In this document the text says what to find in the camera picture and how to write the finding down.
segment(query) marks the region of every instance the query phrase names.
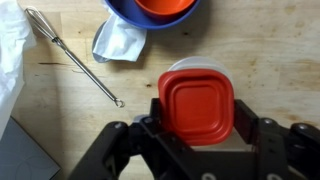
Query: metal ring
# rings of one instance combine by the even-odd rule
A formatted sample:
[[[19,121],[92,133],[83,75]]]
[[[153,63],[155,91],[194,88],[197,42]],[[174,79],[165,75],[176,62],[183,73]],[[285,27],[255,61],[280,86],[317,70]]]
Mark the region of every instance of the metal ring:
[[[121,99],[115,99],[114,103],[118,108],[123,108],[125,106],[124,102]]]

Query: red plastic lid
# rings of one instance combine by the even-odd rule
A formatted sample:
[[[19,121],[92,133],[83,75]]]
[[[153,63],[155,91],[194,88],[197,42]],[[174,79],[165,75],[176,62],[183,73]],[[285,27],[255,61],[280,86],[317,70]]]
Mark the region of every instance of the red plastic lid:
[[[225,140],[233,128],[234,96],[229,79],[210,69],[164,73],[159,81],[161,123],[189,145]]]

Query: screw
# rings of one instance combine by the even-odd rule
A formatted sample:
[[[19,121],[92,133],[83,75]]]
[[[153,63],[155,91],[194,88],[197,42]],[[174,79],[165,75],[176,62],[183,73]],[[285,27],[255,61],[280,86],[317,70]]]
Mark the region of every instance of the screw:
[[[305,125],[305,124],[299,124],[299,128],[300,128],[300,129],[307,129],[307,128],[308,128],[308,126],[307,126],[307,125]]]
[[[117,124],[114,125],[114,127],[117,128],[117,129],[119,129],[121,126],[122,126],[121,123],[117,123]]]
[[[212,173],[204,173],[201,176],[201,180],[217,180],[217,178]]]
[[[151,123],[152,121],[153,121],[152,118],[146,118],[146,119],[144,120],[145,123]]]
[[[278,174],[270,173],[267,175],[267,180],[282,180]]]
[[[272,124],[272,120],[271,120],[271,119],[265,119],[264,122],[265,122],[266,124]]]

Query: wood grain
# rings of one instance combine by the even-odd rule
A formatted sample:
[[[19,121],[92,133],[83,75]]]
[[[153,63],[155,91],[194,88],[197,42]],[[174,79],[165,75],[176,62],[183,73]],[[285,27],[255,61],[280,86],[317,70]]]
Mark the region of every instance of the wood grain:
[[[259,116],[289,127],[306,122],[320,127],[320,1],[203,0],[181,24],[149,31],[135,63],[97,63],[92,39],[109,17],[99,1],[19,0],[35,6],[68,47],[115,95],[118,109],[61,51],[43,36],[25,53],[26,85],[13,116],[62,167],[66,179],[100,130],[110,121],[130,123],[149,111],[158,97],[157,81],[173,63],[188,56],[216,59],[233,74],[236,98]],[[207,149],[243,148],[234,132]],[[121,179],[151,179],[139,157]]]

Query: orange bowl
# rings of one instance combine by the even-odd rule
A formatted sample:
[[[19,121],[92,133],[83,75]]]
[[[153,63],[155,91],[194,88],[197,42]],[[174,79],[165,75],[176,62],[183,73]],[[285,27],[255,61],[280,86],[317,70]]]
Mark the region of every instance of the orange bowl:
[[[195,0],[135,0],[137,5],[150,17],[172,19],[188,9]]]

